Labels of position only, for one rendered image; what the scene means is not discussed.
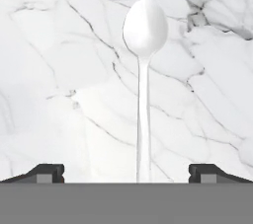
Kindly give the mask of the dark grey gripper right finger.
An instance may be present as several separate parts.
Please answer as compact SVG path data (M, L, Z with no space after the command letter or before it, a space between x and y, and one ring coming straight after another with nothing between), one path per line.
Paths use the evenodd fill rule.
M215 164L190 164L190 184L253 184L253 181L227 174Z

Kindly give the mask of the white spoon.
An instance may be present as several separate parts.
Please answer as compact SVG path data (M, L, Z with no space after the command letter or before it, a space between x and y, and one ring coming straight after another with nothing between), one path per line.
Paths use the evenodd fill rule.
M136 181L139 184L151 182L149 64L167 35L165 14L155 1L139 0L132 5L124 21L123 39L138 64Z

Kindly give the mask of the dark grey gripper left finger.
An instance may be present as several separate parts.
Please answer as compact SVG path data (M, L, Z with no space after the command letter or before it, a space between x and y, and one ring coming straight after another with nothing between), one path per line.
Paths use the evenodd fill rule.
M0 184L63 184L63 164L38 164L19 176L0 181Z

